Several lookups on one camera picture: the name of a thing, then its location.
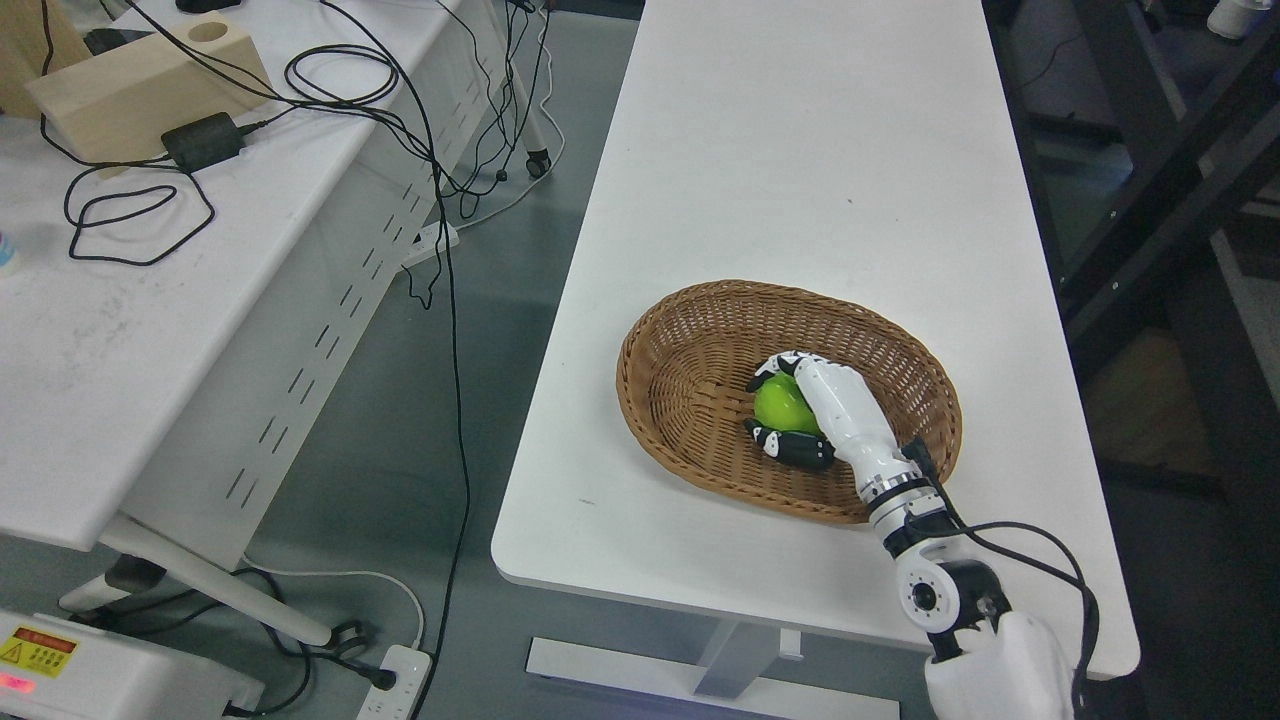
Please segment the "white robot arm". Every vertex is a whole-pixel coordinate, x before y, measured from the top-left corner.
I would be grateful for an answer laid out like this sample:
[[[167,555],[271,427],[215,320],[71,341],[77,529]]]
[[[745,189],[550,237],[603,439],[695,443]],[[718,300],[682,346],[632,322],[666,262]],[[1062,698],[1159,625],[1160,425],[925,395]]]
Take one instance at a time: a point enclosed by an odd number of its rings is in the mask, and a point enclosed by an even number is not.
[[[955,542],[969,533],[919,471],[858,484],[895,562],[895,597],[931,643],[938,719],[1071,719],[1071,675],[1055,634],[1016,611],[995,570]]]

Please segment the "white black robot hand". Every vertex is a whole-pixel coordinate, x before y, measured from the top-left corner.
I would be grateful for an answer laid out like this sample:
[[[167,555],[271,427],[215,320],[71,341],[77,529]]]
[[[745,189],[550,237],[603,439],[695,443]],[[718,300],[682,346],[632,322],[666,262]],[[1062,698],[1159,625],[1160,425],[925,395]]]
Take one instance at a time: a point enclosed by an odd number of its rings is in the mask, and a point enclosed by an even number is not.
[[[755,416],[745,427],[767,456],[814,470],[826,470],[837,460],[846,462],[858,496],[868,507],[899,486],[922,483],[923,473],[902,455],[879,402],[858,370],[820,355],[786,351],[769,356],[746,391],[758,395],[778,375],[795,380],[819,432],[785,430]]]

